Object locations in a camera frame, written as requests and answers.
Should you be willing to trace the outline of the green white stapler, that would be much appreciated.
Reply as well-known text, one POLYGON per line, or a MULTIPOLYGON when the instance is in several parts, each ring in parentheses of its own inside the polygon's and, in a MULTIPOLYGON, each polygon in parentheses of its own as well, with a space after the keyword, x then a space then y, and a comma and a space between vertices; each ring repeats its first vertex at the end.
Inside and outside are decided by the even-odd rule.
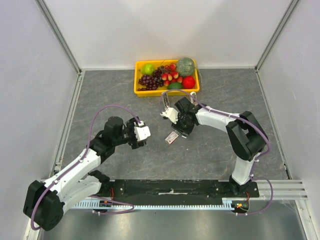
POLYGON ((164 110, 162 110, 161 112, 164 112, 167 108, 171 108, 170 103, 169 103, 169 97, 167 93, 163 93, 162 95, 162 103, 164 106, 164 110))

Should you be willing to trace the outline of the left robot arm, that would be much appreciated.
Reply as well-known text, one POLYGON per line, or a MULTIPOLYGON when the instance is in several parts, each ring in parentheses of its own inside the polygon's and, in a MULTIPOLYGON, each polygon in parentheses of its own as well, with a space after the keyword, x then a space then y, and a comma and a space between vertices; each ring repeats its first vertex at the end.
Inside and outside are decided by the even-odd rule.
POLYGON ((150 135, 144 121, 110 117, 70 164, 45 181, 34 180, 28 186, 23 213, 30 218, 31 229, 50 231, 78 202, 95 194, 106 196, 110 179, 96 168, 115 153, 117 146, 128 144, 134 150, 143 147, 150 135))

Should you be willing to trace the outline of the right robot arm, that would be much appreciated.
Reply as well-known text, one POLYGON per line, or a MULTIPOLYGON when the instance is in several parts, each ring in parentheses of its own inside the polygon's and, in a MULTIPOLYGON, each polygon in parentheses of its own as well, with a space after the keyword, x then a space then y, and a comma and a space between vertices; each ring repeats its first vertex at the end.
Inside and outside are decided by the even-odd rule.
POLYGON ((167 106, 161 115, 168 118, 171 126, 185 137, 199 125, 225 132, 236 155, 235 167, 228 181, 229 191, 235 197, 247 191, 252 183, 255 162, 264 154, 265 148, 270 148, 269 139, 253 113, 220 111, 183 97, 175 107, 167 106))

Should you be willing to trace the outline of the red white staple box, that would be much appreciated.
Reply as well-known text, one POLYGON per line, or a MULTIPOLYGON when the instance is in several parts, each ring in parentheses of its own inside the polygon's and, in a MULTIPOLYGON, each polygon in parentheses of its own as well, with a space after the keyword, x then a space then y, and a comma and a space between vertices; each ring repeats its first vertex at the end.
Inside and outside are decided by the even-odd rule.
POLYGON ((178 137, 180 136, 180 133, 178 131, 172 131, 166 138, 165 142, 169 145, 171 145, 178 137))

